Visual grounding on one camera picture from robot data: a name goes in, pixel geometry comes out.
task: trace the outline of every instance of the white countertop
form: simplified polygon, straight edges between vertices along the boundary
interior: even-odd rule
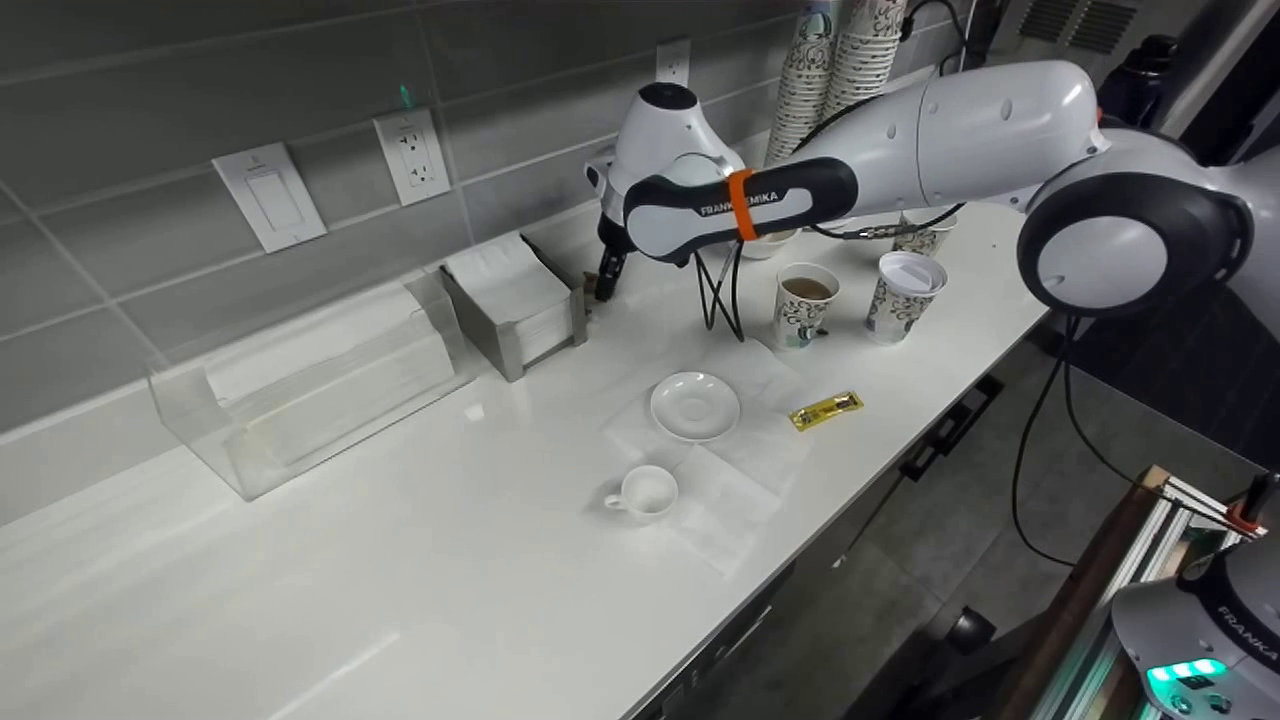
[[[597,511],[629,462],[606,425],[732,344],[702,327],[692,271],[632,258],[587,344],[521,383],[483,370],[255,503],[167,447],[3,522],[0,716],[624,716],[1043,314],[1016,227],[970,208],[940,248],[954,282],[891,348],[861,332],[885,245],[803,237],[746,263],[759,339],[772,271],[800,254],[842,271],[831,335],[783,362],[865,409],[809,433],[732,572],[665,522]],[[0,473],[37,473],[3,451]]]

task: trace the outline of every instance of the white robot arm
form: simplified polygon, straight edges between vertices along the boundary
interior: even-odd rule
[[[683,263],[706,245],[1003,194],[1030,210],[1019,271],[1043,305],[1135,310],[1231,274],[1252,237],[1280,233],[1267,210],[1280,164],[1252,169],[1267,173],[1200,169],[1169,138],[1101,130],[1095,91],[1071,63],[865,98],[769,173],[741,169],[687,89],[647,85],[606,175],[597,297],[612,297],[629,251]]]

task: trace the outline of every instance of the backsplash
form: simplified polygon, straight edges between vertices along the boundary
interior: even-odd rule
[[[652,47],[728,138],[787,0],[15,0],[0,26],[0,433],[587,200]],[[397,205],[372,117],[429,103],[452,192]],[[208,169],[288,145],[328,233],[266,254]]]

